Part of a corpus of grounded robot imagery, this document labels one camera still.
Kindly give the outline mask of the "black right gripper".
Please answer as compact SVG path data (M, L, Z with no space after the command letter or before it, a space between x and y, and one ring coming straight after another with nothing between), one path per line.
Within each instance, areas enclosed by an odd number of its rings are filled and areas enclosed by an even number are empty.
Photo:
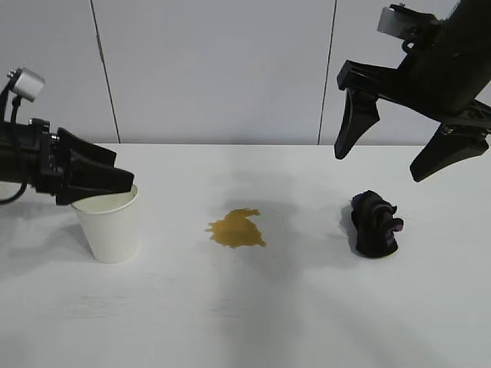
M406 56L396 68L345 61L337 76L346 99L334 156L349 154L380 120L377 100L388 100L442 123L410 164L413 180L421 182L489 149L490 108L476 97L490 82L490 27L413 25L402 48Z

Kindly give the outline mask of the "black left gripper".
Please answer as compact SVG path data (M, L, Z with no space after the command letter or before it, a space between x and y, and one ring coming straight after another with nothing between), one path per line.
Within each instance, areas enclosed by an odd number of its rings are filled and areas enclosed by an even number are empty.
M65 128L52 133L47 120L33 118L27 125L3 122L1 181L18 183L20 192L1 203L19 199L28 186L54 196L57 205L129 192L134 174L114 167L116 157L114 151Z

